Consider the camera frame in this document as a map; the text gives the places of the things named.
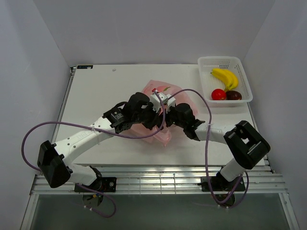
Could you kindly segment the pink plastic bag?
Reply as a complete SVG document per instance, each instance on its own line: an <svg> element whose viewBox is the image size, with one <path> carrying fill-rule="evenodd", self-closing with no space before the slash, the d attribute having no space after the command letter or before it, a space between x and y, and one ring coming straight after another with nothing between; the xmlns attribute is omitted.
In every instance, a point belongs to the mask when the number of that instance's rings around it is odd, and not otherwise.
<svg viewBox="0 0 307 230"><path fill-rule="evenodd" d="M173 95L174 93L182 90L179 86L163 82L163 81L156 81L156 80L150 80L147 85L142 90L142 93L144 93L147 96L150 96L152 93L152 90L156 88L158 92L162 92L165 95L170 94ZM191 98L188 96L186 92L181 92L175 96L176 104L180 103L187 103L191 107L193 114L196 116L198 114L198 109L195 105L195 103L191 100ZM149 134L152 134L158 129L159 126L155 126L152 130L146 129L142 124L135 124L131 127L130 130L127 131L128 134L133 136L146 136ZM168 144L168 142L171 140L172 133L171 130L164 125L163 130L161 130L159 133L155 134L152 137L142 139L148 143L153 143L154 140L160 141L164 146Z"/></svg>

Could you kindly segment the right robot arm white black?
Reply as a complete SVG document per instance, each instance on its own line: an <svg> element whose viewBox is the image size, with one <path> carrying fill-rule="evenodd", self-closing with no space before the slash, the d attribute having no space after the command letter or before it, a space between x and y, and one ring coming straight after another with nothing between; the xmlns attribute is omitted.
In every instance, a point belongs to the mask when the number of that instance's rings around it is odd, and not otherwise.
<svg viewBox="0 0 307 230"><path fill-rule="evenodd" d="M195 141L213 141L226 144L233 159L201 185L213 191L230 191L236 183L242 186L239 176L251 170L271 150L269 143L245 120L234 126L214 125L195 118L187 103L170 107L165 116L167 127L171 125L183 129L185 135Z"/></svg>

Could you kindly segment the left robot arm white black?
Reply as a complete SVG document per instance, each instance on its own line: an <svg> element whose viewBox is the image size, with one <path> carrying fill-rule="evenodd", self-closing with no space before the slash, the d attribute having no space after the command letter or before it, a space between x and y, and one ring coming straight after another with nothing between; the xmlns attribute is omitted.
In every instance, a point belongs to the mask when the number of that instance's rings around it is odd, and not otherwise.
<svg viewBox="0 0 307 230"><path fill-rule="evenodd" d="M66 182L82 184L90 191L102 186L101 173L92 166L80 166L73 161L95 145L128 130L134 124L152 129L160 126L159 114L167 96L154 92L147 96L141 92L132 95L128 102L118 103L105 112L89 128L55 143L41 144L37 165L51 188Z"/></svg>

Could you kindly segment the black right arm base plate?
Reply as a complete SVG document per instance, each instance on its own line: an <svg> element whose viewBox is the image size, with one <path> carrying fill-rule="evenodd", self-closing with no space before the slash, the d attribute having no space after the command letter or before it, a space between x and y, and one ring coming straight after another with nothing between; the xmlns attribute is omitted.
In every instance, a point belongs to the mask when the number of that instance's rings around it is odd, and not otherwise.
<svg viewBox="0 0 307 230"><path fill-rule="evenodd" d="M243 192L246 190L245 183L243 181L242 177L236 177L231 182L228 182L226 179L220 178L218 176L210 176L210 184L212 187L212 190L214 192L230 192L235 185L237 184L235 191ZM201 190L203 192L209 192L209 182L206 176L201 177L201 181L197 183L198 186L201 186Z"/></svg>

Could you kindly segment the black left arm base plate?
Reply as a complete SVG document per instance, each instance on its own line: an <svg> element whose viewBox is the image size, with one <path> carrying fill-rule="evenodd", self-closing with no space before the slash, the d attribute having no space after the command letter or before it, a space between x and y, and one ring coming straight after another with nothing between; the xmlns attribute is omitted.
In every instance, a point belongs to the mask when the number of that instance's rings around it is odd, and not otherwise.
<svg viewBox="0 0 307 230"><path fill-rule="evenodd" d="M88 189L95 190L98 192L115 192L117 186L116 177L102 177L95 180L91 185L75 185L74 192L89 192Z"/></svg>

